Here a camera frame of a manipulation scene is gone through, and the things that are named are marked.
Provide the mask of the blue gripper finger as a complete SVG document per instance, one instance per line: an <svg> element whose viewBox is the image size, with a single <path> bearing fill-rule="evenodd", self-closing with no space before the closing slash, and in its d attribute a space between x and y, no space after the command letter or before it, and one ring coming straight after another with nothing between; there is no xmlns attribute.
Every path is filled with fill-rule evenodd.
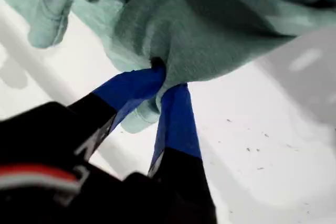
<svg viewBox="0 0 336 224"><path fill-rule="evenodd" d="M162 98L149 176L173 199L172 223L217 223L186 84Z"/></svg>
<svg viewBox="0 0 336 224"><path fill-rule="evenodd" d="M151 68L120 73L69 106L88 120L94 133L76 148L75 154L89 160L107 136L143 101L152 98L165 80L161 58L150 60Z"/></svg>

